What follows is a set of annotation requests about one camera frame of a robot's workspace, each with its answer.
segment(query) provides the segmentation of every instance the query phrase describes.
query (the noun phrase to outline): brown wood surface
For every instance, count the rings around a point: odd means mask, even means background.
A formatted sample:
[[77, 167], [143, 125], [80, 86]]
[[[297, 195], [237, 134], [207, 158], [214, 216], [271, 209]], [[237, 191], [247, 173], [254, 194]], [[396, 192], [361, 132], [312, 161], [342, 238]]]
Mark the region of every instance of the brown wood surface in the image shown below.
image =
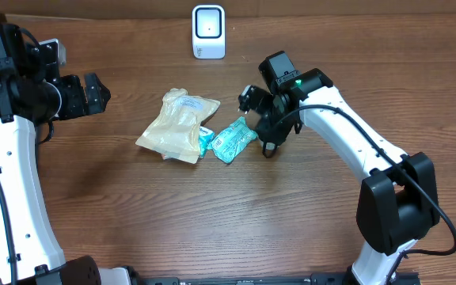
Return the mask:
[[[173, 87], [220, 100], [207, 127], [221, 131], [240, 116], [242, 89], [264, 86], [258, 64], [279, 50], [299, 70], [322, 69], [390, 142], [427, 154], [456, 225], [456, 15], [228, 19], [222, 60], [193, 58], [185, 19], [18, 24], [63, 41], [64, 75], [96, 72], [112, 91], [105, 114], [57, 123], [40, 149], [68, 260], [90, 254], [101, 267], [183, 278], [343, 272], [363, 243], [359, 185], [317, 134], [290, 134], [273, 159], [253, 142], [231, 165], [212, 153], [197, 165], [162, 161], [135, 145]], [[441, 222], [417, 247], [451, 243]], [[411, 256], [401, 270], [456, 283], [456, 254]]]
[[[202, 0], [0, 0], [0, 13], [87, 19], [191, 18]], [[228, 17], [456, 13], [456, 0], [214, 0]]]

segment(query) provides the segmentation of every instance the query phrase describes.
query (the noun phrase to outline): brown wall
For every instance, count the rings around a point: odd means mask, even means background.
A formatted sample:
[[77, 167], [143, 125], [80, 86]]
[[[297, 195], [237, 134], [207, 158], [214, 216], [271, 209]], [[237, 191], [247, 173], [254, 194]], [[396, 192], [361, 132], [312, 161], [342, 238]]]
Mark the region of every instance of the brown wall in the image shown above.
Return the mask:
[[0, 13], [92, 19], [190, 17], [199, 3], [221, 4], [228, 17], [456, 13], [456, 0], [0, 0]]

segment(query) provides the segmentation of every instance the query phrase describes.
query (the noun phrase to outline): wooden tabletop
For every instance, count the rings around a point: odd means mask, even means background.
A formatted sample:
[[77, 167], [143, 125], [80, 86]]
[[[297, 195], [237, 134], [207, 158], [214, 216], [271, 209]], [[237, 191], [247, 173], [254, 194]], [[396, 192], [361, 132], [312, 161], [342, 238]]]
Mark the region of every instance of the wooden tabletop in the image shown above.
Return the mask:
[[[212, 152], [196, 165], [162, 161], [135, 145], [173, 87], [221, 101], [206, 125], [220, 132], [241, 115], [244, 87], [265, 87], [257, 66], [280, 50], [302, 72], [322, 69], [390, 142], [428, 155], [456, 225], [456, 15], [227, 19], [221, 60], [193, 58], [187, 19], [16, 24], [64, 43], [62, 75], [96, 72], [112, 92], [104, 114], [56, 123], [40, 148], [47, 212], [67, 260], [91, 255], [149, 277], [345, 271], [363, 243], [359, 184], [311, 130], [291, 133], [273, 159], [253, 142], [231, 165]], [[441, 222], [416, 247], [451, 244]], [[456, 254], [410, 256], [400, 270], [419, 272], [423, 284], [456, 283]]]

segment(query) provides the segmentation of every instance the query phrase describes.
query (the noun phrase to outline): blue packet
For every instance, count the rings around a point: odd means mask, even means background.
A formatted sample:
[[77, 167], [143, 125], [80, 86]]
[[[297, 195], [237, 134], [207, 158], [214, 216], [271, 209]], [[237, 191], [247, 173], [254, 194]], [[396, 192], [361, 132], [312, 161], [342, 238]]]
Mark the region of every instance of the blue packet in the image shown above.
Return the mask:
[[204, 158], [207, 152], [207, 147], [209, 143], [214, 138], [215, 133], [206, 127], [199, 127], [199, 157]]
[[209, 143], [208, 149], [213, 150], [215, 156], [225, 163], [231, 163], [257, 137], [258, 134], [245, 124], [245, 118], [240, 117], [228, 128], [221, 131]]

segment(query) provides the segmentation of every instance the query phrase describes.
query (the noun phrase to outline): beige plastic bag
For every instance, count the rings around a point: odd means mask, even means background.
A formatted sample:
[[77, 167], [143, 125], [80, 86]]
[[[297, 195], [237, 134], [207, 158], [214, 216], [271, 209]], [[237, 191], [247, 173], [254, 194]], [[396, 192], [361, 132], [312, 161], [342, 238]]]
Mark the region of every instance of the beige plastic bag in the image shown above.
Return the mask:
[[200, 124], [218, 109], [219, 101], [189, 96], [172, 88], [163, 97], [158, 118], [136, 144], [184, 162], [196, 163], [200, 155]]

